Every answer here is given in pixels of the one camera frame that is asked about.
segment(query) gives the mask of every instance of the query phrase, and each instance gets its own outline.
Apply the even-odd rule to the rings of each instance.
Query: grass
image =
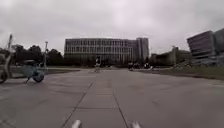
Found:
[[[192,67],[182,69],[148,70],[140,72],[224,80],[224,67]]]

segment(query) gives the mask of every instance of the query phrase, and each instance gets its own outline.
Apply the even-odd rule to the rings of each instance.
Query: road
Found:
[[[223,81],[104,70],[0,86],[0,128],[223,128]]]

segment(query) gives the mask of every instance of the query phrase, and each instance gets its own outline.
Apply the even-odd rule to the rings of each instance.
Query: window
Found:
[[[79,52],[79,47],[76,47],[76,51]]]

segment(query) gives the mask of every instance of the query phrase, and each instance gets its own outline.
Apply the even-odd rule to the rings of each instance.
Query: sky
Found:
[[[224,28],[223,0],[0,0],[0,47],[10,33],[25,48],[66,38],[149,38],[151,53],[188,50],[186,39]]]

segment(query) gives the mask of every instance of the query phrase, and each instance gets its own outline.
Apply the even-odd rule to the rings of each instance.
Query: pole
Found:
[[[44,70],[45,71],[47,69],[47,44],[48,44],[48,42],[45,41],[45,53],[44,53]]]

